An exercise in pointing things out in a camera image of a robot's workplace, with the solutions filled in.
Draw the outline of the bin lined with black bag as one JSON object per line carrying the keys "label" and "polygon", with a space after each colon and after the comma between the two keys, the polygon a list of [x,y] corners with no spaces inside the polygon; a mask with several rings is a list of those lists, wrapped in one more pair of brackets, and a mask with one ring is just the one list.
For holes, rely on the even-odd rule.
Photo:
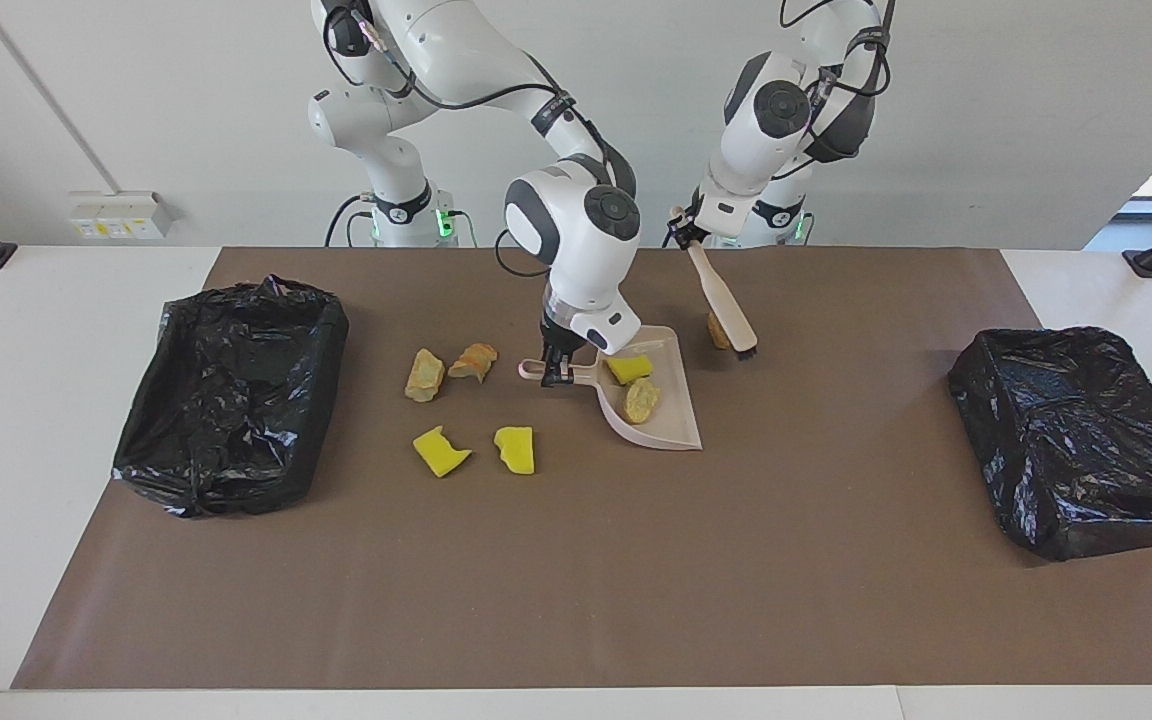
{"label": "bin lined with black bag", "polygon": [[1055,562],[1152,547],[1152,382],[1124,338],[982,331],[947,386],[1011,543]]}
{"label": "bin lined with black bag", "polygon": [[349,333],[332,291],[270,275],[162,306],[111,480],[177,518],[308,495]]}

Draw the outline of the pale tan sponge scrap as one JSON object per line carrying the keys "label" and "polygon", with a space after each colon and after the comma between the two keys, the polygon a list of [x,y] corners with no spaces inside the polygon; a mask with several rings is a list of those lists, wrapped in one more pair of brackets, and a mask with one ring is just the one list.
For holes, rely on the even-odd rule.
{"label": "pale tan sponge scrap", "polygon": [[637,378],[626,386],[622,414],[627,423],[641,425],[652,418],[660,402],[660,388],[652,378]]}

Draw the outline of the pale green-yellow sponge scrap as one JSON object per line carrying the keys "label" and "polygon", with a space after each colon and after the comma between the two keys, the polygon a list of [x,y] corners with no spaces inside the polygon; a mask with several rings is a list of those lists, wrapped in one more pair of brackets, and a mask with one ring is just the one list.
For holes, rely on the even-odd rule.
{"label": "pale green-yellow sponge scrap", "polygon": [[429,348],[420,348],[404,384],[404,397],[410,397],[417,404],[429,404],[442,388],[444,377],[444,361]]}

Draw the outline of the white wall socket box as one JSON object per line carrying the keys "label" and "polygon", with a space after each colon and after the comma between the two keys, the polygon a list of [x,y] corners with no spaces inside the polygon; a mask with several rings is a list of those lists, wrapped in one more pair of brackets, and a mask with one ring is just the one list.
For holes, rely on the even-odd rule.
{"label": "white wall socket box", "polygon": [[67,200],[69,223],[82,240],[162,241],[175,223],[169,206],[152,191],[74,191]]}

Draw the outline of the pale pink plastic dustpan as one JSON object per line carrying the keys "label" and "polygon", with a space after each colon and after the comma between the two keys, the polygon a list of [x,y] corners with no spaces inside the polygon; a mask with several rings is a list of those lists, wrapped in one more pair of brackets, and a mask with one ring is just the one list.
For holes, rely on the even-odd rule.
{"label": "pale pink plastic dustpan", "polygon": [[[622,414],[626,386],[604,365],[604,356],[646,355],[654,372],[650,378],[660,388],[660,402],[652,418],[641,425],[627,423]],[[575,386],[594,388],[604,419],[626,441],[658,450],[702,450],[702,435],[696,420],[685,366],[675,331],[666,325],[641,325],[634,338],[617,354],[594,348],[589,364],[573,363]]]}

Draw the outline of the beige hand brush black bristles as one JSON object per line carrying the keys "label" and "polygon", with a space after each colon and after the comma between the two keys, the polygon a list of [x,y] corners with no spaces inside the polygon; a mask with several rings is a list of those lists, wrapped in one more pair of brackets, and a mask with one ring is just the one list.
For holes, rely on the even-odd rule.
{"label": "beige hand brush black bristles", "polygon": [[[681,206],[669,210],[669,219],[667,220],[668,241],[669,220],[673,218],[684,218],[685,211],[689,210],[681,209]],[[736,354],[738,361],[751,359],[756,355],[758,338],[756,338],[755,329],[738,305],[736,297],[733,296],[732,288],[723,282],[721,274],[710,264],[704,243],[703,245],[689,247],[684,251],[689,256],[696,274],[698,274],[702,291],[708,302],[710,310],[718,316],[719,323],[722,323],[723,331],[726,331],[728,338],[732,340],[732,351]]]}

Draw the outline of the brown paper table mat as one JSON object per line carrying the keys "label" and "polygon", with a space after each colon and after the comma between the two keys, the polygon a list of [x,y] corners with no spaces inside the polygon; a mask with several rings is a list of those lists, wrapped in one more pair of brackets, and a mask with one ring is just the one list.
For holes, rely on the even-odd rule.
{"label": "brown paper table mat", "polygon": [[[689,262],[626,282],[675,328],[699,452],[647,450],[544,389],[539,281],[472,250],[228,249],[209,285],[333,291],[349,336],[314,486],[177,520],[111,484],[14,687],[1152,684],[1152,550],[1044,562],[993,518],[946,376],[1032,328],[1000,252],[763,249],[713,262],[759,336],[719,354]],[[404,397],[472,343],[484,382]],[[472,455],[435,478],[412,439]],[[497,429],[535,429],[536,471]]]}

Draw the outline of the orange striped sponge scrap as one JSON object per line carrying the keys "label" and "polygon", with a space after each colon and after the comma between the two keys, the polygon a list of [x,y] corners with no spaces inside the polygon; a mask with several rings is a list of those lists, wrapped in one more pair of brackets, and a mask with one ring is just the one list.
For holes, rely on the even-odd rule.
{"label": "orange striped sponge scrap", "polygon": [[445,370],[445,376],[456,379],[472,377],[482,384],[498,357],[493,346],[483,342],[472,343]]}

